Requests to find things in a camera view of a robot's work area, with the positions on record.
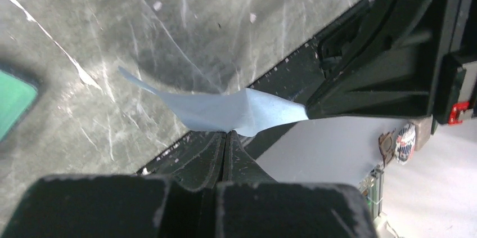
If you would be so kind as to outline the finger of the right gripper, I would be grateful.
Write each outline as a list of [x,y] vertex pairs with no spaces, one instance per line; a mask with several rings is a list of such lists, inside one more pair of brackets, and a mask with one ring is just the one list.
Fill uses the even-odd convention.
[[466,0],[375,0],[307,115],[431,115],[443,59],[460,49],[465,23]]

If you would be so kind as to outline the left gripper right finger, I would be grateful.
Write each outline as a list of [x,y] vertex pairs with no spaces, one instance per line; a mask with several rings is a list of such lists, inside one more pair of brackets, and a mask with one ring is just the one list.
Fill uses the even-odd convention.
[[247,156],[251,181],[234,175],[245,155],[235,131],[225,134],[223,181],[215,190],[215,237],[377,237],[360,191],[340,183],[278,183]]

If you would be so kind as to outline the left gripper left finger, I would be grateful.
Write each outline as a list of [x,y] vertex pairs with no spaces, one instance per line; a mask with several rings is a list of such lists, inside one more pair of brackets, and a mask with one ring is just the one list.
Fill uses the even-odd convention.
[[176,174],[55,174],[23,194],[3,237],[213,237],[214,186],[225,133],[210,134],[207,174],[197,186]]

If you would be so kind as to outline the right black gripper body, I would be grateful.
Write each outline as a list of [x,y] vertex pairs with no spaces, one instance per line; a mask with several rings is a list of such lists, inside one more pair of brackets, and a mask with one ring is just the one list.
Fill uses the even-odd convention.
[[476,118],[476,0],[452,0],[449,50],[442,59],[434,123],[460,125]]

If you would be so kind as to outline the grey blue glasses case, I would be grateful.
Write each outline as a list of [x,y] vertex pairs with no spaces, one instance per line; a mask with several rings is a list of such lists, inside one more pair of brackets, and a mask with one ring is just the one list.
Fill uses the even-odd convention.
[[38,90],[33,83],[1,69],[1,141],[29,110],[37,96]]

